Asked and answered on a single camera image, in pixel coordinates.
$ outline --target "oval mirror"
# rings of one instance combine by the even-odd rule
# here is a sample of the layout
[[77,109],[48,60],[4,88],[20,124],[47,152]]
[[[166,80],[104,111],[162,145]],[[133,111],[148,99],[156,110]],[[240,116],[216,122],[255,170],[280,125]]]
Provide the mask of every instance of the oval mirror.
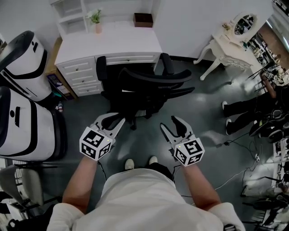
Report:
[[254,17],[250,14],[244,16],[239,20],[235,27],[235,34],[242,35],[248,32],[254,24]]

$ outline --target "brown box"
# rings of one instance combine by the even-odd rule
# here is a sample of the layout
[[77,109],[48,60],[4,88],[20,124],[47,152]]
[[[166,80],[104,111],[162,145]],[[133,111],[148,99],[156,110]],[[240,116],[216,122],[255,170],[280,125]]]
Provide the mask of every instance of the brown box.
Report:
[[71,89],[67,81],[63,78],[60,71],[54,65],[55,60],[62,44],[62,38],[59,37],[54,43],[54,47],[51,52],[51,56],[48,60],[47,66],[45,68],[45,76],[48,78],[49,82],[57,89],[57,91],[67,100],[77,99],[77,95]]
[[151,14],[135,13],[134,14],[135,27],[149,27],[154,25],[153,17]]

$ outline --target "flower vase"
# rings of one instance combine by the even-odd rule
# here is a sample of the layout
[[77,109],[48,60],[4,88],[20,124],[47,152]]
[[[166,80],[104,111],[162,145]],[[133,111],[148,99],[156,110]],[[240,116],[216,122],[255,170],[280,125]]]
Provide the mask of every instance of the flower vase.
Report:
[[102,27],[101,27],[101,24],[100,23],[96,23],[95,24],[95,32],[97,34],[100,34],[101,32],[103,31]]

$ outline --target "white shoe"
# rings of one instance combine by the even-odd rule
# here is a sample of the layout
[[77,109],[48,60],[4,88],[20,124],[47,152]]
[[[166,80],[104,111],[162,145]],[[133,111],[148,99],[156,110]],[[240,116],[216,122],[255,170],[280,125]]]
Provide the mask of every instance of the white shoe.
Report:
[[227,135],[229,135],[228,132],[227,132],[227,125],[228,125],[229,122],[230,122],[230,123],[232,122],[231,119],[227,119],[227,120],[226,120],[226,134],[227,134]]
[[226,101],[223,101],[222,102],[222,109],[224,110],[224,108],[225,108],[225,105],[228,105],[228,103],[226,102]]
[[135,168],[135,163],[132,159],[128,159],[125,163],[125,170],[130,170]]
[[153,163],[157,163],[158,162],[158,159],[157,157],[153,156],[149,159],[149,165],[153,164]]

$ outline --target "gray floor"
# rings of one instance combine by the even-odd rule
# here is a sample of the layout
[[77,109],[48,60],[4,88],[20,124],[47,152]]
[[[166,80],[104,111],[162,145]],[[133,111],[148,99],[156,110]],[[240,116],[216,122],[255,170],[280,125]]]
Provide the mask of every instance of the gray floor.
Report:
[[[193,79],[187,85],[195,86],[191,94],[168,100],[158,114],[154,114],[149,120],[137,119],[138,129],[130,130],[130,125],[125,123],[122,127],[110,154],[101,159],[101,163],[107,176],[120,172],[124,168],[125,160],[133,158],[136,167],[144,166],[149,157],[155,155],[159,163],[166,165],[169,170],[178,165],[174,161],[168,149],[169,144],[165,141],[159,124],[165,123],[174,129],[171,116],[178,116],[188,122],[196,134],[200,137],[204,147],[205,155],[198,164],[204,175],[216,188],[222,185],[228,178],[251,166],[254,162],[250,153],[236,144],[229,146],[221,145],[226,140],[233,140],[249,131],[250,126],[227,136],[224,131],[225,118],[221,110],[223,100],[228,103],[250,99],[256,94],[246,95],[243,84],[250,71],[242,73],[239,69],[228,71],[217,68],[204,81],[199,77],[208,68],[205,64],[197,66],[192,63],[174,61],[176,71],[190,69]],[[229,84],[232,78],[236,78],[233,84]],[[79,100],[64,102],[64,117],[68,133],[68,151],[66,156],[54,162],[59,165],[57,169],[45,169],[42,173],[43,187],[50,195],[62,195],[71,175],[83,157],[79,153],[79,138],[86,126],[90,125],[99,115],[109,110],[109,102],[100,95],[81,97]],[[242,137],[238,142],[248,147],[250,141],[248,135]],[[263,142],[263,158],[272,153],[271,145]],[[99,167],[95,176],[90,210],[94,208],[100,198],[104,184],[104,176]],[[176,187],[181,195],[189,195],[182,171],[176,175]],[[222,201],[231,202],[242,220],[249,220],[252,209],[242,205],[244,199],[240,197],[242,191],[242,174],[229,181],[224,187],[217,190]]]

